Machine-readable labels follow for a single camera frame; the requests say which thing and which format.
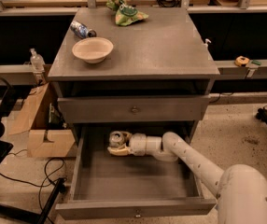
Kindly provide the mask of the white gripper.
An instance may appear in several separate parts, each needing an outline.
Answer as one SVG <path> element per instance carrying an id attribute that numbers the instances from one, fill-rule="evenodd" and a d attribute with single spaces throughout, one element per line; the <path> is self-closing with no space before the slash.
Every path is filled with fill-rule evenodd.
<path id="1" fill-rule="evenodd" d="M 135 156 L 144 156 L 146 154 L 147 136 L 143 133 L 135 133 L 134 135 L 129 132 L 122 131 L 123 139 L 125 142 L 129 140 L 129 149 L 108 147 L 107 150 L 114 156 L 128 156 L 130 153 Z"/>

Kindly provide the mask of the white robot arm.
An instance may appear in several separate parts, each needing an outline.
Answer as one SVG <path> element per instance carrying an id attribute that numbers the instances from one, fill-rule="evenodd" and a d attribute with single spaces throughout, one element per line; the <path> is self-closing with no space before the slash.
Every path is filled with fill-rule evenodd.
<path id="1" fill-rule="evenodd" d="M 223 170 L 173 132 L 157 137 L 114 131 L 107 150 L 115 156 L 182 160 L 217 199 L 218 224 L 267 224 L 267 180 L 251 166 Z"/>

